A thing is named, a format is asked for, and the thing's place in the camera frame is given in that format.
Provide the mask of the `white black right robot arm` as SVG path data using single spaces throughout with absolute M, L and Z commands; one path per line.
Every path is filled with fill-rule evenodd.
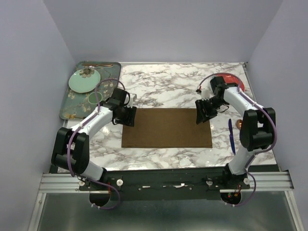
M 273 108 L 265 108 L 248 97 L 238 77 L 236 82 L 230 83 L 225 81 L 224 73 L 214 73 L 205 79 L 210 80 L 213 96 L 209 97 L 206 89 L 198 85 L 196 92 L 201 95 L 201 99 L 195 101 L 196 123 L 204 123 L 216 117 L 222 105 L 232 106 L 243 117 L 239 135 L 241 145 L 235 157 L 224 167 L 221 176 L 207 178 L 206 183 L 209 187 L 238 188 L 245 183 L 248 169 L 256 156 L 275 146 L 276 113 Z

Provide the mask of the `brown fabric napkin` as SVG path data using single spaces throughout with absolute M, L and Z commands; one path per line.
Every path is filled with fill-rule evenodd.
M 139 108 L 134 127 L 122 129 L 123 148 L 212 148 L 208 121 L 195 108 Z

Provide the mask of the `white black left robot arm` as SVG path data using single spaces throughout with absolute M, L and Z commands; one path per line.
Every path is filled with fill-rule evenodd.
M 60 128 L 52 152 L 52 165 L 70 171 L 72 176 L 88 178 L 94 189 L 102 190 L 107 183 L 106 169 L 90 161 L 90 140 L 109 123 L 133 127 L 136 99 L 136 94 L 116 88 L 81 122 L 71 128 Z

